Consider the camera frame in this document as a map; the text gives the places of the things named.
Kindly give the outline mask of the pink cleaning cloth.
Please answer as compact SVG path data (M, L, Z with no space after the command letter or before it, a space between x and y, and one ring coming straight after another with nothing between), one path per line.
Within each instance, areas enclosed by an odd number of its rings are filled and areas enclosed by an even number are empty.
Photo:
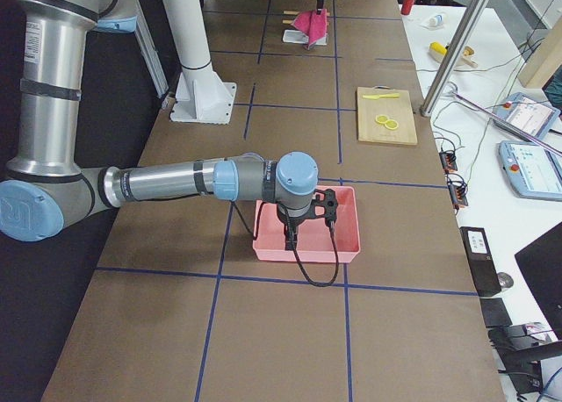
M303 11L292 21L292 26L308 37L305 48L311 49L327 34L328 12L326 9Z

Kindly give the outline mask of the pink plastic bin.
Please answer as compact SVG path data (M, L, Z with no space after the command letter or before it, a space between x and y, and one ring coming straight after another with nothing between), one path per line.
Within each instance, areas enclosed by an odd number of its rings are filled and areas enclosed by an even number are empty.
M323 219L307 220L299 226L297 252L302 262L349 263L361 251L355 190L334 186L338 201L335 237L330 238ZM253 249L261 261L294 262L291 250L285 249L282 222L274 204L256 202L254 232L258 238Z

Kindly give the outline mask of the wooden rack rod front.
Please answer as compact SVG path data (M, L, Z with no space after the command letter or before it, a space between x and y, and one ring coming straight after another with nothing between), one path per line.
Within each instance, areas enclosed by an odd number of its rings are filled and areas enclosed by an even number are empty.
M288 10L283 10L283 14L284 14L284 15L293 15L293 16L296 16L296 15L299 15L301 12L304 12L304 11L288 11ZM327 11L326 14L327 14L328 17L331 16L331 13L330 13L329 11Z

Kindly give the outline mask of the white rack tray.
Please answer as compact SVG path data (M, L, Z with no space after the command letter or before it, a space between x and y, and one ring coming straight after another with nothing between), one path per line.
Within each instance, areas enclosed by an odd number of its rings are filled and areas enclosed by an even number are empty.
M302 45L303 47L308 47L309 38L303 32L293 29L286 29L282 35L282 41L284 43ZM328 35L326 34L322 38L315 41L312 46L325 47L328 44Z

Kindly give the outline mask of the white blue bottle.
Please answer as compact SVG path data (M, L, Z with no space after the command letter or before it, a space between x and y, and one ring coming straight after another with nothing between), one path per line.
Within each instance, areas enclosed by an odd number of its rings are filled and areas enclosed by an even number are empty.
M442 29L445 26L446 22L446 14L445 13L437 13L433 16L426 18L422 23L421 26L429 29L429 30L437 30Z

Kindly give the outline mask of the yellow plastic knife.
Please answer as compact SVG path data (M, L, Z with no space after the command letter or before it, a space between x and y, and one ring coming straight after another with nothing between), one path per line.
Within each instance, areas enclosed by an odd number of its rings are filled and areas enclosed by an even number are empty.
M400 98L400 93L385 93L385 94L370 94L370 95L362 95L362 99L367 100L379 100L379 99L396 99Z

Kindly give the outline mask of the wooden cutting board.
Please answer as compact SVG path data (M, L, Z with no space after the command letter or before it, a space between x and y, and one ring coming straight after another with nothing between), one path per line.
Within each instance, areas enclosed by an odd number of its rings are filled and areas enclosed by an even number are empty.
M357 138L365 143L417 145L409 92L358 87Z

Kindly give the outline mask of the lemon slice far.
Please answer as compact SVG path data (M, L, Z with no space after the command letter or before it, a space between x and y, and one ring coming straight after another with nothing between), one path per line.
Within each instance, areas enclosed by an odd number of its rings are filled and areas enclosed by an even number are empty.
M375 118L375 121L378 124L384 125L388 121L388 117L384 114L377 115L376 118Z

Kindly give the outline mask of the lemon slice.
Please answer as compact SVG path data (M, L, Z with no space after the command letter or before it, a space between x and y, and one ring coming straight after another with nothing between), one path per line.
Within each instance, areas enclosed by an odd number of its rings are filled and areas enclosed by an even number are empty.
M388 130L394 131L397 130L400 125L396 120L389 118L383 123L383 126Z
M384 125L388 121L388 117L384 114L377 115L376 118L375 118L375 121L378 124Z

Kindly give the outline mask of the lemon slice near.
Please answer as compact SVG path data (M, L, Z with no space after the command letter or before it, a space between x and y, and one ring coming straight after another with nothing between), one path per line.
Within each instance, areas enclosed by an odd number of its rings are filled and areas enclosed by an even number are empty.
M400 125L396 120L389 118L383 123L383 126L388 130L394 131L397 130Z

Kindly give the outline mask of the orange connector block near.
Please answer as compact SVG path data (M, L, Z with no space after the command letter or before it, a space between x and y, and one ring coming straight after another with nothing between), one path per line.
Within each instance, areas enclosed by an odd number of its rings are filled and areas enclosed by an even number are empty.
M450 194L450 200L455 210L468 206L467 192L468 184L462 176L449 173L446 176L446 185Z

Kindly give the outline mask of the orange connector block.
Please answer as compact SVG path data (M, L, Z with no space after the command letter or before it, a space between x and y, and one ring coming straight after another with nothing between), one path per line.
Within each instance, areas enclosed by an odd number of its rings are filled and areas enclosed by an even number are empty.
M446 176L446 185L450 194L450 200L455 210L468 206L467 192L468 184L462 176L449 173Z
M439 158L442 163L443 171L445 173L454 173L458 171L455 150L441 150L439 152Z

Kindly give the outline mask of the orange connector block far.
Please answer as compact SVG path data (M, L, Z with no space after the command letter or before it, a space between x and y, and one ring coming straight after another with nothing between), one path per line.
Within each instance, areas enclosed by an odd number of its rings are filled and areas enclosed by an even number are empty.
M439 158L442 163L443 171L445 173L454 173L458 171L455 150L441 150L439 152Z

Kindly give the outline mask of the black power box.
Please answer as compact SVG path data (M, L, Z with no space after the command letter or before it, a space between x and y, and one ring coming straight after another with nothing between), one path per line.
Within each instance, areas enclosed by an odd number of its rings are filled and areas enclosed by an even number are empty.
M476 291L481 297L500 293L501 286L485 230L470 226L461 226L459 230Z

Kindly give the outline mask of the teach pendant far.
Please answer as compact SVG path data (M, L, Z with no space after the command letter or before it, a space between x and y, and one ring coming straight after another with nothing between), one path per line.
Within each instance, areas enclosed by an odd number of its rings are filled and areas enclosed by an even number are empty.
M560 110L551 106L549 101L539 102L522 92L517 92L508 96L506 101L494 110L494 114L509 125L506 127L494 119L499 128L522 140L522 135L515 132L514 127L543 140L560 115Z

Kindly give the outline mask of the teach pendant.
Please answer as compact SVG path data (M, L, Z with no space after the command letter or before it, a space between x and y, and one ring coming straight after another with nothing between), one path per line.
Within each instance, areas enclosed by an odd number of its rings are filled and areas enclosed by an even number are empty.
M522 135L515 132L514 127L543 140L560 115L560 110L551 106L549 101L539 102L522 92L517 92L508 96L506 101L494 110L494 114L509 125L506 127L494 119L499 128L522 140Z
M500 164L518 197L561 200L561 157L535 144L504 140Z

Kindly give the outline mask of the black monitor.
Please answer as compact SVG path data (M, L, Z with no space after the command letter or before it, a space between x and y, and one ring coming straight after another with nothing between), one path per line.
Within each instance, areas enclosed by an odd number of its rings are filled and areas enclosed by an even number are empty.
M515 254L543 315L561 338L561 229L552 228Z

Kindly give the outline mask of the teach pendant near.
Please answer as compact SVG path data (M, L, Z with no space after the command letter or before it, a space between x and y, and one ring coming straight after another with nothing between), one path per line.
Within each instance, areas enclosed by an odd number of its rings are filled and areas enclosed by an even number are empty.
M504 140L500 164L518 197L561 200L561 157L535 144Z

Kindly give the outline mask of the aluminium frame post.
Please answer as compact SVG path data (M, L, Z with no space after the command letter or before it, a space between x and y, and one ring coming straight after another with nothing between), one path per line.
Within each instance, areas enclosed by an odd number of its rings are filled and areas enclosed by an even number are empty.
M421 105L420 114L423 117L428 118L431 116L439 97L444 91L445 84L449 81L453 69L455 68L466 43L471 37L472 32L488 2L489 0L470 0L470 3L465 8L465 12L452 37L447 53L445 54L443 61L436 72L436 76L429 87L429 92Z

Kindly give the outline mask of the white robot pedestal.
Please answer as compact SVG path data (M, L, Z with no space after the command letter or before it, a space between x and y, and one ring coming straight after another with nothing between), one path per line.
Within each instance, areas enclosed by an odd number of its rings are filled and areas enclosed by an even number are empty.
M170 117L175 122L227 124L235 83L223 82L213 69L199 0L162 0L182 74Z

